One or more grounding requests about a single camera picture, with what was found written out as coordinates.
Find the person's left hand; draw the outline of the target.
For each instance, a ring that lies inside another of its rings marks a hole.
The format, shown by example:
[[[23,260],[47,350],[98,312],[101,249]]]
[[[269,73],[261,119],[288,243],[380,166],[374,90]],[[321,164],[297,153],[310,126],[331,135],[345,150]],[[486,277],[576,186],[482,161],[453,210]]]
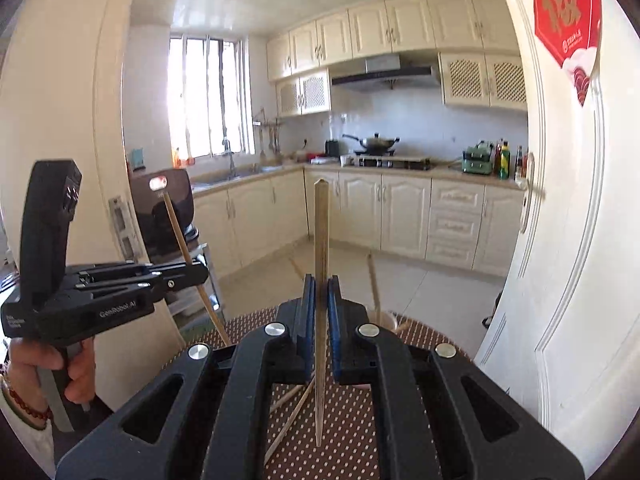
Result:
[[[8,381],[17,395],[37,412],[44,412],[47,401],[40,388],[37,370],[68,369],[70,383],[65,389],[66,399],[76,404],[90,402],[96,395],[96,360],[94,339],[85,339],[81,350],[70,364],[65,365],[61,353],[48,344],[14,338],[9,345]]]

